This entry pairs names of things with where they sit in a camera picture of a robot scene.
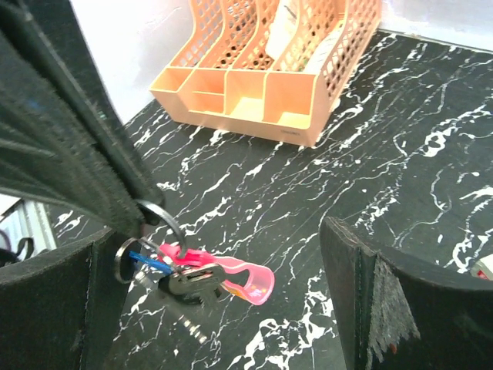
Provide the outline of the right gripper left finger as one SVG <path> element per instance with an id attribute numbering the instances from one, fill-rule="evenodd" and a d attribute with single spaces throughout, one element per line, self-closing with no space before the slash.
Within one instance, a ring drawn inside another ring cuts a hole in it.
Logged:
<path id="1" fill-rule="evenodd" d="M 3 369 L 101 369 L 128 287 L 114 258 L 127 236 L 101 230 L 1 269 Z"/>

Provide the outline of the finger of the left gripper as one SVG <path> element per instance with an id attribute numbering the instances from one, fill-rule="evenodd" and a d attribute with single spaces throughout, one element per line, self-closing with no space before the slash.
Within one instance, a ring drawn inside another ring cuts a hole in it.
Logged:
<path id="1" fill-rule="evenodd" d="M 136 200 L 54 84 L 1 26 L 1 188 L 77 210 L 129 237 L 146 223 Z"/>
<path id="2" fill-rule="evenodd" d="M 146 222 L 156 226 L 159 218 L 150 206 L 164 206 L 163 193 L 109 101 L 71 3 L 9 1 L 7 23 L 23 56 L 54 84 L 136 200 Z"/>

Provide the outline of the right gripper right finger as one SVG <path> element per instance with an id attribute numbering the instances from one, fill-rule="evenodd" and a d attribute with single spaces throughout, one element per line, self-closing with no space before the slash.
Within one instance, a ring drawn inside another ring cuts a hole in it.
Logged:
<path id="1" fill-rule="evenodd" d="M 349 369 L 490 369 L 492 284 L 374 243 L 336 217 L 320 248 Z"/>

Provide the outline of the key with blue tag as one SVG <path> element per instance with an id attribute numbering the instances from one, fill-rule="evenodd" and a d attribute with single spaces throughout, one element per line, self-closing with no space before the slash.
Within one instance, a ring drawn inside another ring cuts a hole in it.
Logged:
<path id="1" fill-rule="evenodd" d="M 145 257 L 135 251 L 130 251 L 129 256 L 135 263 L 141 263 L 143 266 L 155 268 L 157 271 L 163 273 L 164 276 L 169 276 L 173 273 L 173 269 L 164 262 Z M 154 282 L 142 270 L 136 272 L 134 280 L 146 289 L 152 290 L 154 287 Z"/>

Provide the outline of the pink strap keyring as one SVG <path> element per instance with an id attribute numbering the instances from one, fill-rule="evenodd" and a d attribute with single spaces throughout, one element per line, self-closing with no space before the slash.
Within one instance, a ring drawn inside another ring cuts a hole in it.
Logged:
<path id="1" fill-rule="evenodd" d="M 190 249 L 186 245 L 185 234 L 173 216 L 148 200 L 136 202 L 145 215 L 151 216 L 157 223 L 162 221 L 173 232 L 176 244 L 160 244 L 160 247 L 175 263 L 184 267 L 218 264 L 226 273 L 225 281 L 220 284 L 220 292 L 224 290 L 252 305 L 262 305 L 268 300 L 275 285 L 271 269 L 235 257 L 215 256 L 207 251 Z"/>

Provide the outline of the key with black tag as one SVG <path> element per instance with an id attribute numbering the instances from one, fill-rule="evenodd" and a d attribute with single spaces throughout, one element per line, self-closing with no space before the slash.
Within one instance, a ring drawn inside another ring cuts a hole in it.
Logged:
<path id="1" fill-rule="evenodd" d="M 168 264 L 173 273 L 164 276 L 155 268 L 135 263 L 129 256 L 135 251 L 145 257 Z M 220 284 L 226 279 L 226 273 L 218 264 L 207 264 L 203 267 L 184 267 L 175 263 L 171 257 L 161 250 L 158 244 L 145 238 L 130 238 L 123 242 L 114 257 L 114 275 L 117 281 L 126 284 L 135 282 L 138 270 L 146 273 L 154 282 L 150 293 L 154 293 L 163 303 L 165 309 L 186 329 L 189 335 L 201 345 L 207 341 L 207 336 L 200 325 L 186 316 L 187 308 L 199 308 L 217 302 L 220 296 Z"/>

